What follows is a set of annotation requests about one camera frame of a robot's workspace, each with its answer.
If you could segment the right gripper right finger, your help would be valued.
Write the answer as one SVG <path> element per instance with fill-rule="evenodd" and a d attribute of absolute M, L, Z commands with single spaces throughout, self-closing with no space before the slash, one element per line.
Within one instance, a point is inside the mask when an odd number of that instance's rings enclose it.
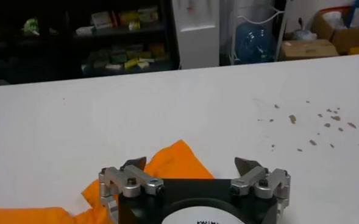
<path fill-rule="evenodd" d="M 290 203 L 291 176 L 286 170 L 274 169 L 272 172 L 257 161 L 235 157 L 239 178 L 230 182 L 230 193 L 241 197 L 254 193 L 257 198 L 277 200 L 276 223 L 282 222 L 283 212 Z"/>

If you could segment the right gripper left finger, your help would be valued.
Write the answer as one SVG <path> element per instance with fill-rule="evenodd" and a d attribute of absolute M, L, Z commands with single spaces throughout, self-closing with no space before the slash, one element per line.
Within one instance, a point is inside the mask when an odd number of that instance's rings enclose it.
<path fill-rule="evenodd" d="M 119 203 L 115 195 L 135 198 L 142 193 L 159 196 L 165 190 L 162 179 L 154 178 L 144 171 L 146 157 L 127 160 L 119 169 L 105 167 L 99 172 L 99 196 L 108 219 L 119 222 Z"/>

